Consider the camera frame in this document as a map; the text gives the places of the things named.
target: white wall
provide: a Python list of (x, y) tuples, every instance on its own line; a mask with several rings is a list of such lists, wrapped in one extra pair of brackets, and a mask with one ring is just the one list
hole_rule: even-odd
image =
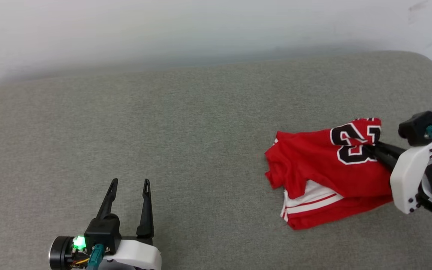
[(432, 0), (0, 0), (0, 84), (371, 50), (432, 59)]

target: gray fabric surface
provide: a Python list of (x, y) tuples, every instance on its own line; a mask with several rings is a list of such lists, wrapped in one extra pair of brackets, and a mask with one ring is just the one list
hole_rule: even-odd
[(0, 87), (0, 269), (48, 269), (53, 239), (84, 232), (114, 177), (124, 235), (151, 180), (164, 269), (432, 269), (426, 210), (293, 231), (264, 176), (277, 130), (380, 117), (382, 141), (407, 147), (398, 123), (425, 110), (432, 62), (406, 52)]

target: jersey number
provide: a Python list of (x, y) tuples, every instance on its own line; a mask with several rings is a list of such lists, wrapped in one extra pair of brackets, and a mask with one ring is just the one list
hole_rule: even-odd
[[(377, 125), (367, 126), (366, 133), (372, 139), (371, 144), (374, 144), (379, 140), (381, 127)], [(377, 161), (363, 145), (351, 145), (350, 138), (354, 138), (362, 143), (367, 142), (353, 123), (338, 126), (331, 130), (331, 142), (333, 145), (341, 145), (337, 152), (339, 161), (346, 165)]]

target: green led light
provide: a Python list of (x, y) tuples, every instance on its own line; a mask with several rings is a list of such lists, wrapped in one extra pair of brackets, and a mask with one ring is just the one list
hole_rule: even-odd
[(86, 248), (86, 241), (84, 240), (84, 236), (78, 235), (74, 239), (74, 243), (72, 243), (72, 246), (75, 249), (83, 250)]

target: white stripe trim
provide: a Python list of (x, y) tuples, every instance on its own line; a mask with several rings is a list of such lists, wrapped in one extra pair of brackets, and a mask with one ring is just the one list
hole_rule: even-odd
[(303, 196), (296, 198), (296, 199), (290, 199), (289, 197), (286, 196), (285, 197), (285, 200), (286, 200), (285, 204), (286, 204), (286, 207), (297, 207), (298, 205), (303, 204), (303, 203), (312, 203), (314, 201), (319, 201), (319, 200), (324, 199), (326, 197), (329, 197), (333, 194), (339, 195), (338, 193), (333, 191), (331, 193), (322, 193), (321, 195), (315, 195), (314, 197), (311, 197), (312, 194), (311, 195), (303, 195)]
[(325, 207), (327, 205), (330, 205), (332, 203), (335, 203), (335, 202), (341, 200), (342, 198), (343, 198), (343, 196), (336, 194), (336, 195), (332, 196), (331, 198), (327, 198), (326, 200), (322, 200), (322, 201), (307, 204), (307, 205), (301, 205), (301, 206), (288, 208), (288, 209), (286, 209), (286, 215), (296, 214), (296, 213), (301, 213), (301, 212), (307, 212), (310, 210), (315, 210), (315, 209), (318, 209), (321, 207)]
[[(284, 213), (286, 213), (286, 199), (283, 202), (283, 209), (281, 209), (281, 214), (279, 214), (280, 217), (284, 217)], [(288, 221), (288, 215), (284, 218), (285, 221)]]

